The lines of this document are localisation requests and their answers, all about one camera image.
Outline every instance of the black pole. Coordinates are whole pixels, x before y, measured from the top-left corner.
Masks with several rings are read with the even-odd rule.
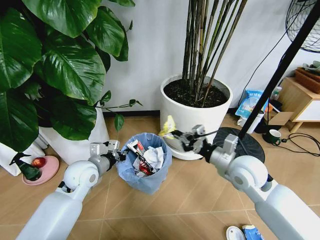
[[[302,25],[300,31],[296,35],[293,42],[290,44],[288,49],[286,50],[282,61],[280,62],[278,68],[275,70],[269,84],[266,86],[262,96],[260,97],[259,101],[255,105],[254,109],[252,110],[249,118],[245,121],[243,128],[238,134],[238,137],[242,139],[248,129],[250,128],[251,124],[256,119],[259,111],[263,108],[264,104],[270,97],[272,91],[277,86],[278,82],[280,81],[281,77],[284,75],[285,71],[289,67],[289,64],[294,59],[295,55],[297,54],[298,50],[306,40],[307,36],[309,35],[310,31],[316,24],[320,17],[320,0],[318,0],[315,5],[313,6],[311,12],[309,13],[308,17],[306,18],[304,24]]]

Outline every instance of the baseboard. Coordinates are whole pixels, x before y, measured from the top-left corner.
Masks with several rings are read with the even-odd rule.
[[[227,114],[235,114],[237,111],[237,108],[229,108],[226,112]],[[121,114],[124,117],[147,117],[147,116],[153,116],[153,117],[159,117],[160,116],[160,110],[150,110],[150,111],[116,111],[115,113]],[[114,117],[115,114],[113,112],[104,111],[103,116],[105,117]]]

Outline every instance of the white wall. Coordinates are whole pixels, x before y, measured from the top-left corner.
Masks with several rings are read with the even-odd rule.
[[[133,20],[133,29],[127,33],[129,60],[111,60],[104,90],[111,90],[109,106],[127,103],[129,99],[143,104],[121,111],[159,110],[161,82],[182,72],[188,0],[135,3],[133,8],[107,3],[124,26]],[[237,105],[254,69],[285,32],[289,4],[290,0],[248,0],[215,75],[232,89],[231,107]],[[264,90],[290,43],[285,35],[257,70],[249,88]],[[286,74],[319,58],[319,54],[299,50]]]

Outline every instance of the red fruit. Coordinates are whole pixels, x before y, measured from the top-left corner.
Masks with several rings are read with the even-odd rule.
[[[44,157],[36,157],[32,162],[31,165],[36,168],[42,168],[46,164],[46,159]]]

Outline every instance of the green mug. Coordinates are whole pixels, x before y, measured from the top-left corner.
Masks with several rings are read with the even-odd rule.
[[[281,143],[281,133],[275,129],[270,129],[266,134],[262,135],[263,140],[269,144],[279,146]]]

